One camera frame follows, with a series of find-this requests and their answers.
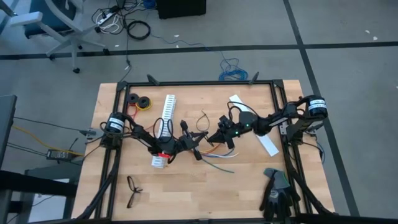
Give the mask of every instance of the red component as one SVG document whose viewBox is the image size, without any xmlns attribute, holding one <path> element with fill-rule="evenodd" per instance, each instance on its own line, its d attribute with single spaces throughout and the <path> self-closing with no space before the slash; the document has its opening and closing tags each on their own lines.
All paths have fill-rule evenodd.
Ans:
<svg viewBox="0 0 398 224">
<path fill-rule="evenodd" d="M 169 156 L 169 155 L 167 155 L 167 154 L 164 154 L 164 153 L 158 153 L 157 156 L 163 157 L 163 158 L 168 158 L 168 159 L 170 159 L 170 157 L 171 157 L 171 156 Z"/>
</svg>

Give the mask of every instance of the office chair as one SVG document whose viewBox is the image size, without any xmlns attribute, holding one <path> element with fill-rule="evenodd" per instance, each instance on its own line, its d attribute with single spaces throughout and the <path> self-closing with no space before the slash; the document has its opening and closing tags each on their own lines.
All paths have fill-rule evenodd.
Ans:
<svg viewBox="0 0 398 224">
<path fill-rule="evenodd" d="M 81 44 L 102 47 L 105 55 L 109 50 L 105 45 L 85 40 L 84 35 L 94 30 L 97 24 L 89 28 L 82 28 L 83 2 L 85 0 L 32 0 L 28 14 L 14 16 L 10 19 L 11 26 L 25 26 L 25 36 L 29 39 L 33 35 L 48 34 L 60 42 L 56 47 L 46 53 L 50 60 L 56 51 L 71 45 L 73 72 L 79 73 L 76 66 L 77 49 L 82 49 Z"/>
</svg>

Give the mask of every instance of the wooden tabletop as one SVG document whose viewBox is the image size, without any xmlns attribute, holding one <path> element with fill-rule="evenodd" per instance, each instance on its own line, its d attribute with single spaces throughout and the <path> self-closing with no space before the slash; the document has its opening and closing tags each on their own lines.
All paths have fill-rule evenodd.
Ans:
<svg viewBox="0 0 398 224">
<path fill-rule="evenodd" d="M 284 85 L 288 101 L 297 100 L 299 96 L 302 96 L 298 80 L 284 80 Z M 107 121 L 112 112 L 115 89 L 115 83 L 101 84 L 92 127 L 98 128 L 100 122 Z M 217 129 L 219 117 L 227 115 L 226 103 L 229 97 L 235 94 L 261 116 L 275 112 L 270 88 L 267 85 L 143 86 L 133 87 L 131 93 L 148 96 L 153 102 L 151 109 L 138 112 L 135 118 L 136 123 L 143 127 L 153 125 L 155 119 L 162 116 L 166 95 L 175 95 L 177 103 L 173 122 L 174 135 L 177 137 L 181 135 L 179 128 L 181 119 L 187 122 L 190 131 L 197 131 L 195 123 L 202 116 L 201 110 L 208 115 L 209 133 L 213 134 Z M 134 108 L 128 111 L 129 114 L 133 112 Z M 205 128 L 207 120 L 201 119 L 198 125 L 200 128 Z M 236 157 L 208 158 L 208 161 L 221 168 L 235 171 L 234 174 L 215 169 L 203 161 L 196 161 L 190 152 L 178 154 L 174 162 L 164 169 L 154 168 L 151 166 L 152 156 L 147 149 L 136 140 L 125 139 L 121 152 L 112 219 L 176 220 L 262 217 L 258 208 L 264 187 L 269 181 L 263 171 L 267 167 L 285 169 L 277 128 L 274 128 L 268 136 L 279 149 L 279 153 L 273 157 L 268 155 L 254 133 L 247 133 L 234 139 L 235 152 L 239 153 Z M 307 135 L 303 140 L 316 144 L 315 140 Z M 98 143 L 89 144 L 86 154 L 97 145 Z M 209 148 L 210 145 L 206 141 L 200 143 L 199 150 L 204 151 Z M 299 146 L 299 150 L 308 186 L 327 209 L 334 210 L 318 149 L 304 144 Z M 227 151 L 228 148 L 221 145 L 215 153 L 224 154 Z M 72 217 L 79 216 L 97 192 L 103 160 L 104 149 L 96 150 L 85 159 Z M 126 208 L 132 194 L 126 180 L 129 175 L 133 177 L 137 186 L 144 189 L 136 197 L 132 208 Z M 109 189 L 104 196 L 103 216 L 105 216 L 108 197 Z"/>
</svg>

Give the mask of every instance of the black box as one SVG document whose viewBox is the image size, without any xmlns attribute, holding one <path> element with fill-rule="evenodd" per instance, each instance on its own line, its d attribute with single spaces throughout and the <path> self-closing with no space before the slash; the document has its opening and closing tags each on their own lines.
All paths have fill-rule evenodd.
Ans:
<svg viewBox="0 0 398 224">
<path fill-rule="evenodd" d="M 156 6 L 161 19 L 206 14 L 206 0 L 156 0 Z"/>
</svg>

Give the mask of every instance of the chair wheel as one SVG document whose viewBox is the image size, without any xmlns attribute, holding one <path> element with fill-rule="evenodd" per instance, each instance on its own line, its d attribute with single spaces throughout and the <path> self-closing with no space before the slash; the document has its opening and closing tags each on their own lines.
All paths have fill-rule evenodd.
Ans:
<svg viewBox="0 0 398 224">
<path fill-rule="evenodd" d="M 104 49 L 103 52 L 104 52 L 105 55 L 111 55 L 111 52 L 109 52 L 108 49 Z"/>
</svg>

